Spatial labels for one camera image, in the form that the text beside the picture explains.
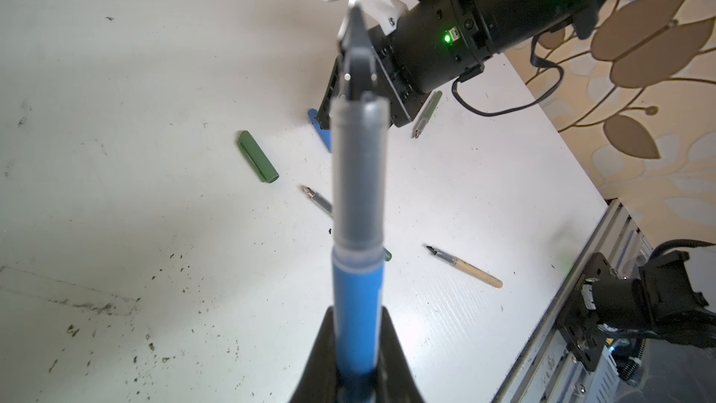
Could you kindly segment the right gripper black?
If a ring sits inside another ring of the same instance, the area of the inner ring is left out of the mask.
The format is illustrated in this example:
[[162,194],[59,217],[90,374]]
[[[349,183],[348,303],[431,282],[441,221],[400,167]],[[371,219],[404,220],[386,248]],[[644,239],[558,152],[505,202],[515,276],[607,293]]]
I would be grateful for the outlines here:
[[[408,71],[397,61],[393,45],[379,27],[368,30],[377,56],[377,95],[390,101],[391,123],[403,127],[412,123],[427,100],[428,94],[417,91],[411,83]],[[318,108],[316,120],[321,129],[330,128],[331,100],[339,92],[339,59],[335,59],[326,94]]]

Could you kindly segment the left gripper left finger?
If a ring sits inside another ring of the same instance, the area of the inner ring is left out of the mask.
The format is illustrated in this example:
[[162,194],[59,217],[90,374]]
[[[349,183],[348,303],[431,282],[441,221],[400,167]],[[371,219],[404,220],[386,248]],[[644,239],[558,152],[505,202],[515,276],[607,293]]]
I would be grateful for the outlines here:
[[334,308],[329,307],[290,403],[335,403],[339,389]]

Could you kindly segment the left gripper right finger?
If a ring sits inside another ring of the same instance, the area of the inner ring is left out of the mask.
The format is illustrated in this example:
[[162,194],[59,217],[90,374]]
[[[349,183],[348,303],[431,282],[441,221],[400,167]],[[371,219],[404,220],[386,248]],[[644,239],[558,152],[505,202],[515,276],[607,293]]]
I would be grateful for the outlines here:
[[386,307],[382,307],[381,310],[376,401],[378,403],[424,402]]

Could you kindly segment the blue pen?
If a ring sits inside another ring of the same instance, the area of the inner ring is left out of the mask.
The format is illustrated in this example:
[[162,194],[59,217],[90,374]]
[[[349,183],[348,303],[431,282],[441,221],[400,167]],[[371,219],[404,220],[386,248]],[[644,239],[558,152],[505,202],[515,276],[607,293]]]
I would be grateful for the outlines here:
[[367,377],[378,364],[389,125],[361,2],[349,0],[339,29],[339,94],[330,110],[334,327],[337,369],[347,380]]

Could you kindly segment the blue pen cap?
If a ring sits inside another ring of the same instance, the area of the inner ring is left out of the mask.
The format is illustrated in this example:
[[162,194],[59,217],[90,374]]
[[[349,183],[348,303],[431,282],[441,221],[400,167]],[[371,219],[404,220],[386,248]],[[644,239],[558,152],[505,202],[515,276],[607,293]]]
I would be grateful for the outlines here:
[[322,140],[324,146],[326,147],[326,150],[331,153],[332,152],[332,138],[331,138],[331,132],[330,130],[324,130],[318,119],[318,110],[314,108],[310,108],[307,112],[309,121],[311,125],[313,125],[313,129],[318,134],[320,139]]

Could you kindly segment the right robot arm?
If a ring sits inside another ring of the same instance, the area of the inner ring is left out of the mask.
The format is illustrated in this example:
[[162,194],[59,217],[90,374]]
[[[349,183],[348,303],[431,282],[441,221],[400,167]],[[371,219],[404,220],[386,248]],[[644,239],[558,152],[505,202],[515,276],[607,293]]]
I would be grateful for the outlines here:
[[384,97],[390,121],[417,117],[429,94],[480,75],[492,56],[572,26],[596,29],[606,0],[349,0],[376,21],[349,15],[328,97]]

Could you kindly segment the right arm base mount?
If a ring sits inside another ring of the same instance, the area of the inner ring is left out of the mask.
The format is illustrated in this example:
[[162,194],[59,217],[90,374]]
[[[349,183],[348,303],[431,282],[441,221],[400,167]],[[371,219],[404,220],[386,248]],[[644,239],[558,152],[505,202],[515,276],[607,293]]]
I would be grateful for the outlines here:
[[634,278],[620,278],[602,253],[588,259],[557,318],[568,349],[594,371],[608,339],[653,339],[698,348],[715,346],[715,313],[692,287],[689,248],[712,247],[677,239],[655,248]]

